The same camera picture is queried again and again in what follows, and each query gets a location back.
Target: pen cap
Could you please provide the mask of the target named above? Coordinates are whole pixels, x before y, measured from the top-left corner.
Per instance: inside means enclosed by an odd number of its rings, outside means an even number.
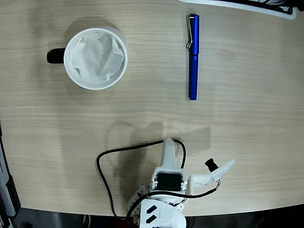
[[[191,33],[192,33],[192,45],[190,48],[190,53],[194,55],[198,55],[200,51],[200,17],[196,14],[191,14],[190,19],[190,26],[191,26]]]

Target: black cable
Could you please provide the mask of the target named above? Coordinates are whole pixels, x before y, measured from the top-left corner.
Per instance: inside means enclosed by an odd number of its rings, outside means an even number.
[[[189,217],[186,217],[186,228],[189,228]]]
[[[201,198],[201,197],[214,193],[218,189],[219,185],[220,185],[220,183],[218,183],[215,188],[213,188],[209,191],[206,191],[202,194],[199,194],[199,195],[186,195],[186,194],[179,194],[179,193],[175,193],[175,192],[171,192],[171,191],[152,191],[147,194],[144,194],[143,196],[138,198],[135,201],[135,203],[130,207],[130,209],[127,213],[127,217],[126,217],[127,223],[129,224],[129,227],[132,226],[132,224],[130,223],[130,217],[131,217],[133,210],[137,207],[138,204],[141,203],[141,201],[143,201],[147,197],[151,197],[151,196],[155,196],[155,195],[168,195],[168,196],[183,197],[183,198],[188,198],[188,199],[197,199],[197,198]]]
[[[182,158],[182,162],[181,162],[181,168],[183,169],[184,166],[185,166],[185,161],[186,161],[186,147],[185,147],[185,145],[181,141],[179,141],[177,139],[173,139],[173,141],[176,142],[176,143],[179,143],[181,145],[181,147],[182,147],[183,158]],[[100,163],[99,163],[100,162],[100,158],[102,156],[106,155],[106,154],[109,154],[109,153],[136,150],[136,149],[140,149],[140,148],[143,148],[143,147],[157,145],[157,144],[160,144],[160,143],[163,143],[163,140],[159,140],[159,141],[156,141],[156,142],[150,142],[150,143],[143,144],[143,145],[124,147],[124,148],[120,148],[120,149],[113,149],[113,150],[105,151],[105,152],[101,153],[100,155],[98,155],[98,157],[96,159],[97,168],[98,168],[98,171],[99,171],[99,174],[100,174],[101,178],[104,181],[105,188],[106,188],[106,190],[108,192],[108,195],[109,195],[109,198],[110,198],[111,210],[112,210],[112,213],[113,213],[113,215],[114,215],[115,218],[117,218],[117,219],[126,219],[126,217],[118,216],[116,214],[116,212],[115,212],[114,202],[113,202],[113,197],[112,197],[112,194],[111,194],[111,190],[109,188],[108,183],[106,182],[106,179],[105,179],[105,176],[103,175],[103,172],[101,171],[101,167],[100,167]]]
[[[193,228],[193,225],[194,225],[194,221],[195,221],[195,217],[193,216],[192,217],[192,222],[191,222],[191,226],[189,228]]]

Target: wire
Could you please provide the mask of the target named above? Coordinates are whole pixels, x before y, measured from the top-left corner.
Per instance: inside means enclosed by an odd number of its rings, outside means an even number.
[[[130,209],[127,213],[127,217],[126,217],[127,223],[129,224],[130,227],[132,226],[130,223],[130,217],[131,217],[133,210],[137,207],[138,204],[140,204],[147,197],[151,197],[151,196],[155,196],[155,195],[168,195],[168,196],[183,197],[183,198],[188,198],[188,199],[197,199],[197,198],[201,198],[201,197],[214,193],[219,188],[219,185],[220,185],[220,182],[218,182],[218,184],[215,188],[213,188],[209,191],[206,191],[202,194],[199,194],[199,195],[186,195],[186,194],[179,194],[179,193],[171,192],[171,191],[152,191],[147,194],[144,194],[143,196],[138,198],[135,201],[135,203],[130,207]]]
[[[195,221],[195,217],[193,217],[192,224],[191,224],[191,227],[190,227],[190,228],[193,228],[194,221]]]
[[[87,224],[87,228],[90,228],[90,226],[91,226],[91,216],[90,215],[88,215],[88,216],[89,216],[89,222]]]
[[[183,169],[184,166],[185,166],[185,161],[186,161],[186,147],[185,147],[185,145],[180,140],[173,139],[173,141],[176,142],[176,143],[178,143],[178,144],[180,144],[181,147],[182,147],[183,158],[182,158],[182,162],[181,162],[181,168]],[[101,159],[101,157],[104,156],[104,155],[106,155],[106,154],[109,154],[109,153],[122,152],[122,151],[131,151],[131,150],[136,150],[136,149],[140,149],[140,148],[143,148],[143,147],[157,145],[157,144],[160,144],[160,143],[163,143],[163,140],[159,140],[159,141],[155,141],[155,142],[150,142],[150,143],[147,143],[147,144],[142,144],[142,145],[137,145],[137,146],[124,147],[124,148],[120,148],[120,149],[113,149],[113,150],[105,151],[105,152],[101,153],[100,155],[98,155],[98,157],[96,159],[96,164],[97,164],[98,172],[99,172],[99,174],[100,174],[100,176],[101,176],[101,178],[102,178],[102,180],[104,182],[105,188],[106,188],[106,190],[108,192],[109,199],[110,199],[110,204],[111,204],[111,210],[112,210],[112,213],[113,213],[113,215],[114,215],[115,218],[117,218],[117,219],[126,219],[126,217],[118,216],[116,214],[116,212],[115,212],[114,202],[113,202],[113,197],[112,197],[112,194],[111,194],[111,190],[109,188],[108,183],[106,182],[106,179],[105,179],[105,176],[103,175],[103,172],[101,171],[101,167],[100,167],[100,159]]]
[[[183,199],[181,202],[179,202],[179,203],[169,203],[170,205],[172,205],[172,206],[174,206],[174,207],[176,207],[176,206],[178,206],[178,205],[180,205],[182,202],[184,202],[185,201],[185,199]]]

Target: black mug handle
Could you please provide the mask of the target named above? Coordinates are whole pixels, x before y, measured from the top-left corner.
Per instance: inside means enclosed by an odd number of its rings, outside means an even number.
[[[63,63],[65,48],[56,48],[47,53],[48,63]]]

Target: white mug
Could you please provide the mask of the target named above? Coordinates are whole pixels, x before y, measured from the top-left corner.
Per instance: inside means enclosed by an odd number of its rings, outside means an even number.
[[[87,82],[81,79],[79,76],[79,73],[76,68],[72,67],[69,61],[69,52],[71,48],[75,46],[75,44],[80,40],[81,37],[85,36],[88,32],[92,31],[102,31],[105,32],[109,35],[111,35],[113,38],[116,39],[117,43],[120,45],[122,48],[123,54],[124,54],[124,61],[121,66],[120,71],[114,75],[113,77],[109,78],[106,81],[103,81],[101,83],[92,83],[92,82]],[[106,89],[109,88],[110,86],[114,85],[116,82],[119,81],[119,79],[123,76],[127,63],[128,63],[128,46],[125,37],[123,34],[112,27],[104,26],[100,28],[88,28],[85,29],[76,35],[73,36],[73,38],[69,41],[67,44],[66,48],[56,48],[53,50],[50,50],[47,53],[47,62],[48,63],[56,63],[56,64],[64,64],[65,69],[69,77],[73,82],[75,82],[77,85],[80,87],[83,87],[85,89],[90,89],[90,90],[101,90],[101,89]]]

